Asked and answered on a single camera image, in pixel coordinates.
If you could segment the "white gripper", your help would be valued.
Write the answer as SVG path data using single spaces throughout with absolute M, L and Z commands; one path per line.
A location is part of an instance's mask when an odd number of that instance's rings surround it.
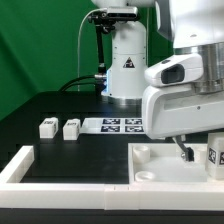
M 197 53 L 173 55 L 145 71 L 143 129 L 151 139 L 174 137 L 186 162 L 194 161 L 194 151 L 178 135 L 224 128 L 224 93 L 200 95 L 194 88 L 203 71 Z

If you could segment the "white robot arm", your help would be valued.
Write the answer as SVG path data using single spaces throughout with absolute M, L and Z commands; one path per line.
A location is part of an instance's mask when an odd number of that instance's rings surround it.
M 151 139 L 224 127 L 224 0 L 91 0 L 112 32 L 112 65 L 102 96 L 141 103 Z M 156 9 L 157 32 L 173 55 L 146 65 L 146 28 L 131 18 Z

